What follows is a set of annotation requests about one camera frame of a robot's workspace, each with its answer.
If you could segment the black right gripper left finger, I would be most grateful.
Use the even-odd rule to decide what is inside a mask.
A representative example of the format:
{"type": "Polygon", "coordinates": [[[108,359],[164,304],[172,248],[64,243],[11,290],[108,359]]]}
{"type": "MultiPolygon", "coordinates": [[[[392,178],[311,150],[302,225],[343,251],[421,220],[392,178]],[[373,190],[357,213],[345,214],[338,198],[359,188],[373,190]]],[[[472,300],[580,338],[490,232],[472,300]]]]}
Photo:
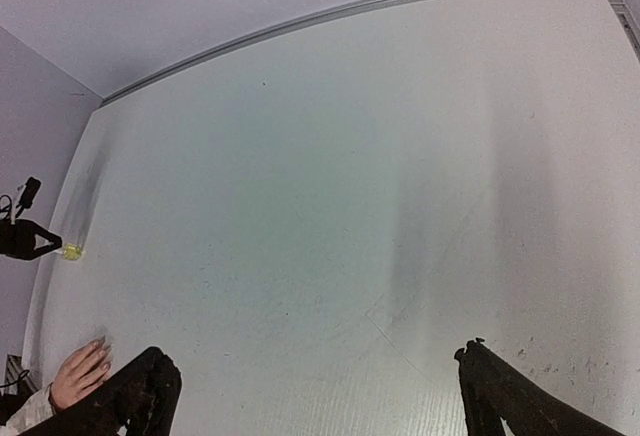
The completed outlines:
{"type": "Polygon", "coordinates": [[[100,388],[29,430],[32,436],[160,435],[171,432],[182,388],[181,373],[151,346],[100,388]]]}

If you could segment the beige sleeved forearm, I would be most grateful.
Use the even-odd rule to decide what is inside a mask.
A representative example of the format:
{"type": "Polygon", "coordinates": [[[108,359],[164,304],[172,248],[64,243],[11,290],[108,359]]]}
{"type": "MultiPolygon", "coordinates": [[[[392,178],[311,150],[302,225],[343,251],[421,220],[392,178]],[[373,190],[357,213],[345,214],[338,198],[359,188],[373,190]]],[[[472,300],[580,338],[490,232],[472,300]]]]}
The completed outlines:
{"type": "Polygon", "coordinates": [[[45,386],[28,398],[19,395],[1,395],[1,436],[19,435],[55,416],[51,385],[45,386]]]}

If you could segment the yellow nail polish bottle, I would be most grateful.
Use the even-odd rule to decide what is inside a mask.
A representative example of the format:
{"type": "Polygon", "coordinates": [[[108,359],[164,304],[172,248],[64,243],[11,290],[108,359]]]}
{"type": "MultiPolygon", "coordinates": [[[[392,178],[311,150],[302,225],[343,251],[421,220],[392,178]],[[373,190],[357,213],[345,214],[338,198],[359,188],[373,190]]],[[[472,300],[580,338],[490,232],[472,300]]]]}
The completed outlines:
{"type": "Polygon", "coordinates": [[[61,255],[65,260],[77,261],[82,257],[83,249],[76,244],[65,243],[61,255]]]}

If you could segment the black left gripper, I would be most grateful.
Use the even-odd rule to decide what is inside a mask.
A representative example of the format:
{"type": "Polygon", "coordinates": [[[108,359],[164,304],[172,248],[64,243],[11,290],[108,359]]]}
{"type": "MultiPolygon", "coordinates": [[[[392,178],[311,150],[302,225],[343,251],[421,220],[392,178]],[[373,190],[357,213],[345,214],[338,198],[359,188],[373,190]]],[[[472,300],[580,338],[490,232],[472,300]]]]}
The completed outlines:
{"type": "Polygon", "coordinates": [[[62,238],[39,224],[18,219],[1,221],[1,254],[12,259],[37,259],[62,247],[62,238]]]}

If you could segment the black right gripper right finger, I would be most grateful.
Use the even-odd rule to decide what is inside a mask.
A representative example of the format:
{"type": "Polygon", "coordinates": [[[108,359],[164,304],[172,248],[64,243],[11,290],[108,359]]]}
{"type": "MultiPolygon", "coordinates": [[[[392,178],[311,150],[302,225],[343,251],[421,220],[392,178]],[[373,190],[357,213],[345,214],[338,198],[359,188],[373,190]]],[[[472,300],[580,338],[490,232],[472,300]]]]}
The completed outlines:
{"type": "Polygon", "coordinates": [[[470,435],[616,435],[613,428],[557,399],[476,338],[455,352],[470,435]]]}

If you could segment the bare human hand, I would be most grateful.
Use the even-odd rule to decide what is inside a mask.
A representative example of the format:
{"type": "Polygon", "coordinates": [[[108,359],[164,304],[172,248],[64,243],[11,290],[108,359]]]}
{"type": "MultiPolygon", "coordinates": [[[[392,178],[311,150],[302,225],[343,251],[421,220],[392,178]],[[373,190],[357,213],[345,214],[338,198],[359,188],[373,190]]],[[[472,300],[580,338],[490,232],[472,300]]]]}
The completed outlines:
{"type": "Polygon", "coordinates": [[[106,338],[95,339],[73,352],[60,366],[50,385],[50,402],[63,411],[99,388],[111,370],[111,347],[106,338]]]}

